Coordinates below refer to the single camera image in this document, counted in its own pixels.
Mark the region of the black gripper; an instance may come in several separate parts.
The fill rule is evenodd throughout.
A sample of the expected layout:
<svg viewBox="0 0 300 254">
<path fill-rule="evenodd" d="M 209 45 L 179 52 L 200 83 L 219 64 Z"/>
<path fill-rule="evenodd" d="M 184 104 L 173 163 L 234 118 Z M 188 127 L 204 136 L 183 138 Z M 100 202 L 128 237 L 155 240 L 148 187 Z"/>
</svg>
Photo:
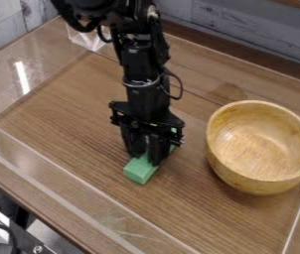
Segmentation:
<svg viewBox="0 0 300 254">
<path fill-rule="evenodd" d="M 112 123 L 121 126 L 121 134 L 129 155 L 140 158 L 148 148 L 147 132 L 177 129 L 183 134 L 185 122 L 171 111 L 171 100 L 180 100 L 171 94 L 171 79 L 137 81 L 124 79 L 128 100 L 112 101 Z M 175 132 L 149 136 L 149 162 L 157 167 L 183 145 L 183 137 Z"/>
</svg>

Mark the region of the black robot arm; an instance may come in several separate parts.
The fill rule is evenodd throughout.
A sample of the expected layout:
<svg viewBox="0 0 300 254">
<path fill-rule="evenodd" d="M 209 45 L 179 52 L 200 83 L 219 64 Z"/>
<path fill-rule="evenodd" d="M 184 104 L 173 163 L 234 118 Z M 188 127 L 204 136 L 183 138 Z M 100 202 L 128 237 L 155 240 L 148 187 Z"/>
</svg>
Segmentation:
<svg viewBox="0 0 300 254">
<path fill-rule="evenodd" d="M 160 165 L 171 148 L 183 144 L 185 122 L 171 111 L 181 97 L 171 92 L 176 76 L 167 68 L 171 47 L 155 0 L 51 0 L 69 25 L 81 33 L 110 31 L 100 38 L 113 44 L 124 68 L 128 99 L 109 103 L 112 123 L 121 128 L 130 156 Z"/>
</svg>

